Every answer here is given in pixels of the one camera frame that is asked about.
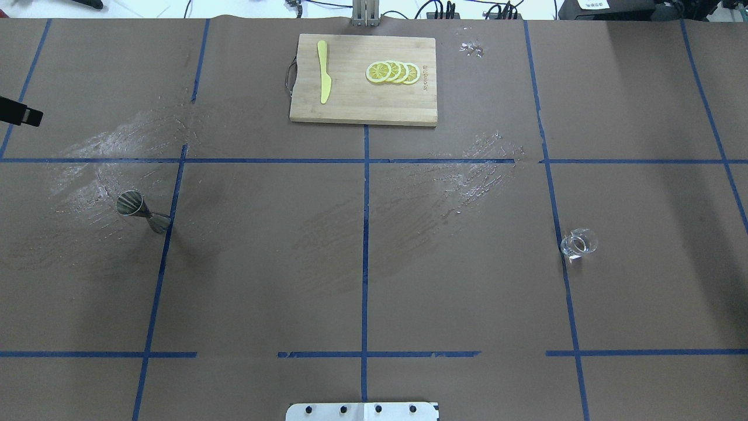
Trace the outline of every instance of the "metal bracket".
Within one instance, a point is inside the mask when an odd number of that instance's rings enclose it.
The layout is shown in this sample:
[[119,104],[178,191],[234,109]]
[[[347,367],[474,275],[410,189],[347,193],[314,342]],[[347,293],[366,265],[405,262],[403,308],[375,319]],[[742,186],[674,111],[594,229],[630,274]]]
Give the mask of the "metal bracket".
[[379,0],[353,0],[353,26],[379,26]]
[[439,421],[433,402],[295,404],[286,421]]

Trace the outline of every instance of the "black clamp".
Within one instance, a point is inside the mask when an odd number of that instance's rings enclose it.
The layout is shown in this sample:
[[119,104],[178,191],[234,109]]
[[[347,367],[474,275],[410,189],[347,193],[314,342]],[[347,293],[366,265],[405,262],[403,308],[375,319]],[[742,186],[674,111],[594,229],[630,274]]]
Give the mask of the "black clamp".
[[28,124],[39,127],[42,122],[44,113],[36,109],[28,108],[18,101],[9,100],[6,97],[0,97],[0,121],[15,124]]

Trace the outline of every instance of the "wooden cutting board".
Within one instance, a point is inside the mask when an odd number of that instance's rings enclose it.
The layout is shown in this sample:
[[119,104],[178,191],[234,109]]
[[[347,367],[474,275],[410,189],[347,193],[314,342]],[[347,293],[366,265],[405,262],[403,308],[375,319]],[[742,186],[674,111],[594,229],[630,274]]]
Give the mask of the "wooden cutting board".
[[[317,41],[328,43],[332,89],[319,101]],[[413,85],[374,84],[366,70],[374,61],[411,62],[421,69]],[[312,123],[436,126],[436,40],[415,37],[301,34],[291,121]]]

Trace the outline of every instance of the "cocktail jigger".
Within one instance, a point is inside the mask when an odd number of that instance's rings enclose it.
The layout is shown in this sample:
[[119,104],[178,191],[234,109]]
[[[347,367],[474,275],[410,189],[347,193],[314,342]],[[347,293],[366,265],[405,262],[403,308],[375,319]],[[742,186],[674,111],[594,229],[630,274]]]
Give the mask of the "cocktail jigger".
[[143,195],[134,190],[128,190],[117,198],[117,212],[124,216],[145,218],[150,228],[157,234],[165,233],[171,224],[171,218],[168,215],[148,210]]

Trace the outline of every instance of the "label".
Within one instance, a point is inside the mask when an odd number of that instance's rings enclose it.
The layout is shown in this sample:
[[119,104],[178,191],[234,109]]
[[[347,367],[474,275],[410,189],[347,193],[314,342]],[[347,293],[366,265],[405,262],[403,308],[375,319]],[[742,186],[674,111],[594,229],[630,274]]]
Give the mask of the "label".
[[429,90],[429,66],[423,66],[421,70],[421,79],[423,80],[423,90]]
[[583,10],[610,9],[607,0],[577,0]]

